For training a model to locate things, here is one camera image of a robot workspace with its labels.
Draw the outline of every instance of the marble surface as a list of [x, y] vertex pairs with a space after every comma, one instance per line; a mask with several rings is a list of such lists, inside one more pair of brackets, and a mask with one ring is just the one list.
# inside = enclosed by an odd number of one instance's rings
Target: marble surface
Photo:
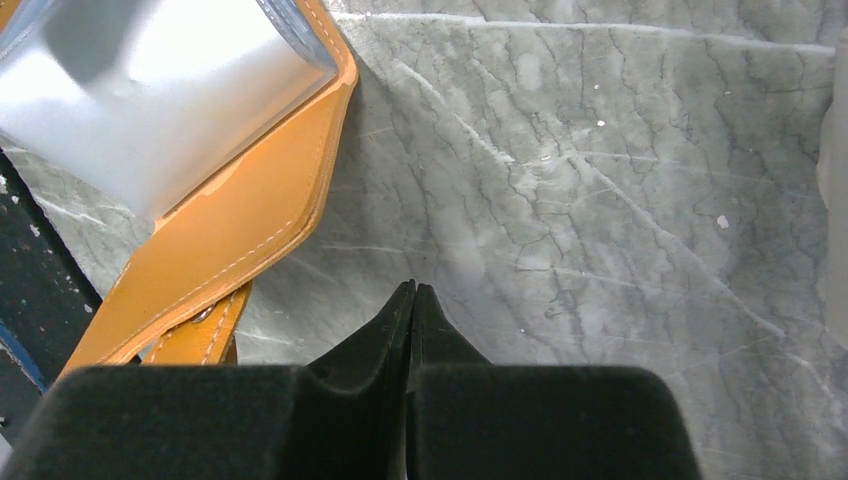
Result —
[[[245, 362], [308, 362], [407, 278], [496, 363], [670, 386], [706, 478], [841, 479], [848, 353], [815, 183], [838, 0], [333, 0], [360, 57], [329, 204]], [[101, 293], [149, 234], [14, 147]]]

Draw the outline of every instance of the white spot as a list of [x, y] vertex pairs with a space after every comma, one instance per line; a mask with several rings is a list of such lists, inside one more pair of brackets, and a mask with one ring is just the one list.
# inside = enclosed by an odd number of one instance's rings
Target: white spot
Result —
[[518, 84], [525, 90], [538, 90], [542, 86], [542, 69], [539, 57], [525, 53], [518, 57]]

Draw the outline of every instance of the metal rivet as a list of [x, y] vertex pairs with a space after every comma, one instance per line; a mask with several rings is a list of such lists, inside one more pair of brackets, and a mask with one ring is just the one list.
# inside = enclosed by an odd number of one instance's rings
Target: metal rivet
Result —
[[200, 323], [200, 322], [206, 320], [206, 317], [208, 317], [209, 314], [212, 313], [212, 309], [214, 309], [214, 308], [215, 308], [215, 305], [209, 305], [209, 307], [207, 307], [206, 310], [198, 313], [197, 316], [195, 316], [191, 320], [191, 323]]

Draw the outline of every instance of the blue stripe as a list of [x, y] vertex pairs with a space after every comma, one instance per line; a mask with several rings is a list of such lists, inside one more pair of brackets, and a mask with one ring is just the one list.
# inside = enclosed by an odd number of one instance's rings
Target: blue stripe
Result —
[[23, 369], [24, 374], [30, 381], [38, 388], [41, 393], [47, 391], [47, 387], [44, 385], [44, 375], [41, 374], [41, 370], [38, 369], [38, 365], [35, 364], [35, 361], [32, 357], [29, 356], [26, 349], [21, 342], [15, 338], [15, 335], [12, 334], [11, 330], [6, 328], [2, 323], [0, 323], [0, 344], [2, 344], [3, 348], [12, 356], [12, 360], [18, 363]]

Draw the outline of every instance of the leather pouch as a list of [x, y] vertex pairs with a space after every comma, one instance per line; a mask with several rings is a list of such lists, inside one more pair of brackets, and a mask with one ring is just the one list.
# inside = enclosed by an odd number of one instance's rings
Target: leather pouch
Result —
[[[0, 3], [0, 27], [18, 3]], [[274, 2], [256, 3], [269, 18], [279, 13]], [[153, 235], [124, 267], [63, 374], [126, 363], [151, 344], [144, 363], [205, 365], [232, 357], [251, 279], [315, 228], [357, 69], [318, 1], [294, 3], [329, 53], [332, 74], [156, 220]]]

